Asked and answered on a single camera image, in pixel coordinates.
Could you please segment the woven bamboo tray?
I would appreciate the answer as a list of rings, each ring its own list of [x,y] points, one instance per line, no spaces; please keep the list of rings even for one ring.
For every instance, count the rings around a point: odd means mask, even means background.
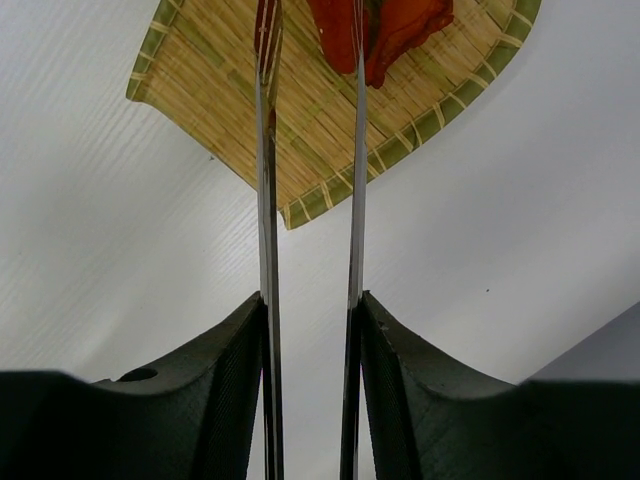
[[[536,1],[458,1],[454,21],[400,57],[367,95],[368,174],[378,177],[443,130],[523,46]],[[311,11],[283,5],[277,97],[277,208],[298,228],[352,191],[356,81],[326,63]],[[252,1],[162,1],[126,88],[250,185],[256,179]]]

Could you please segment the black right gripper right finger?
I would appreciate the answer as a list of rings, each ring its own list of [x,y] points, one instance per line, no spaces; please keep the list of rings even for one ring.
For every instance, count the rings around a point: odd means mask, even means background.
[[[362,298],[362,369],[380,479],[635,479],[635,382],[512,385]]]

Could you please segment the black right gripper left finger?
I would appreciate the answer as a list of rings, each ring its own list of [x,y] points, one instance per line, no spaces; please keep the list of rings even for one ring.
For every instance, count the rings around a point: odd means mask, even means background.
[[[248,470],[264,306],[224,321],[118,380],[1,375],[5,479],[242,479]]]

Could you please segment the metal tongs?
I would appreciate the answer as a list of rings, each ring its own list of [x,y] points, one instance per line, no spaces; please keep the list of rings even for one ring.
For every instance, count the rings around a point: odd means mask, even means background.
[[[361,331],[364,234],[367,185],[367,87],[364,63],[364,4],[352,4],[352,41],[357,54],[357,103],[353,161],[353,193],[344,363],[339,476],[358,476]],[[281,379],[278,237],[276,221],[276,102],[283,39],[279,1],[260,1],[254,28],[255,107],[257,131],[257,199],[260,294],[266,308],[266,364],[263,373],[266,476],[284,476],[284,429]]]

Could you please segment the red fried chicken piece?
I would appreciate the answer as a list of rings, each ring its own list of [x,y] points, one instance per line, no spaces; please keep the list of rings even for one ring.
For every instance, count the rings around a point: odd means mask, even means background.
[[[454,3],[446,0],[365,1],[358,19],[353,1],[310,1],[324,58],[338,74],[357,68],[357,26],[362,27],[365,82],[383,86],[389,67],[404,53],[454,20]]]

